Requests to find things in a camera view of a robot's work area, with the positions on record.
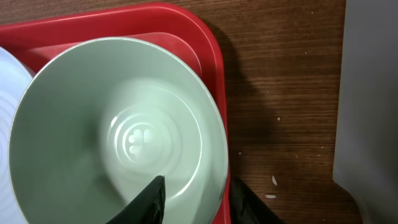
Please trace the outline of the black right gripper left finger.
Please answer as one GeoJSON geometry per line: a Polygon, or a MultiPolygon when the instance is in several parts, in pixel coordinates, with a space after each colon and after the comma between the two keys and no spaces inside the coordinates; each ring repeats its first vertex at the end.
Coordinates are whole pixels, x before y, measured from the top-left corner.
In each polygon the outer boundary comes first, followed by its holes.
{"type": "Polygon", "coordinates": [[[121,212],[106,224],[162,224],[165,177],[155,177],[121,212]]]}

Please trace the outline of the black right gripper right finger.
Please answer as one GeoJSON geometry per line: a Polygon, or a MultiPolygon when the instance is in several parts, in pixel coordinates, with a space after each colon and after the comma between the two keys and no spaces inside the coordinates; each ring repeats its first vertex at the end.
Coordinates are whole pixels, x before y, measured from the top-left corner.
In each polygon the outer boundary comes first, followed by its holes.
{"type": "Polygon", "coordinates": [[[231,179],[229,208],[232,224],[284,224],[239,178],[231,179]]]}

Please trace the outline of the pale green bowl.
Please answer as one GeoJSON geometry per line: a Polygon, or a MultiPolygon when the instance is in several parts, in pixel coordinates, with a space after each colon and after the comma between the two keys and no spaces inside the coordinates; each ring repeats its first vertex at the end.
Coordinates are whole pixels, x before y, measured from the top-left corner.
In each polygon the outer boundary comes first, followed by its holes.
{"type": "Polygon", "coordinates": [[[14,195],[28,223],[106,223],[155,178],[164,223],[211,223],[228,143],[201,78],[155,44],[94,39],[51,59],[16,109],[14,195]]]}

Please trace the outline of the large white plate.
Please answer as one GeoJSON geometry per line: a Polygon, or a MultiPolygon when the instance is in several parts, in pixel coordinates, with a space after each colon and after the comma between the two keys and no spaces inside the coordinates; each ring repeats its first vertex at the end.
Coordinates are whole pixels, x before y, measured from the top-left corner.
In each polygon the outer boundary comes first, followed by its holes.
{"type": "Polygon", "coordinates": [[[1,49],[1,224],[26,224],[14,196],[9,174],[9,135],[17,105],[32,75],[7,50],[1,49]]]}

